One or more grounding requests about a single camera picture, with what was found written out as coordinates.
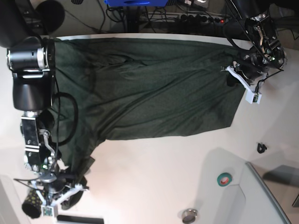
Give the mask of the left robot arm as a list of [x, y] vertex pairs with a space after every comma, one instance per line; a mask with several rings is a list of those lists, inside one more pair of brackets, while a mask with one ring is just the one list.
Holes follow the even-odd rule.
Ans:
[[[267, 75], [270, 69], [282, 71], [287, 57], [268, 13], [270, 3], [265, 0], [227, 0], [225, 3], [232, 18], [223, 26], [223, 34], [239, 52], [233, 62], [234, 71], [249, 85]], [[235, 23], [251, 42], [250, 49], [243, 49], [233, 41]]]

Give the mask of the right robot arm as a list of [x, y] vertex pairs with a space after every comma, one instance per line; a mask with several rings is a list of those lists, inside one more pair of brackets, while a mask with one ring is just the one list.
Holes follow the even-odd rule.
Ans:
[[[21, 133], [25, 141], [25, 167], [36, 179], [21, 180], [30, 188], [22, 210], [31, 217], [53, 216], [58, 206], [67, 210], [81, 198], [83, 185], [70, 170], [61, 170], [60, 146], [71, 141], [78, 125], [75, 98], [60, 92], [55, 74], [55, 44], [49, 35], [64, 22], [64, 7], [47, 0], [33, 7], [29, 0], [0, 3], [0, 45], [7, 50], [7, 66], [13, 78], [13, 104], [22, 111]], [[51, 130], [59, 127], [50, 108], [61, 98], [70, 100], [74, 121], [69, 136], [53, 141]]]

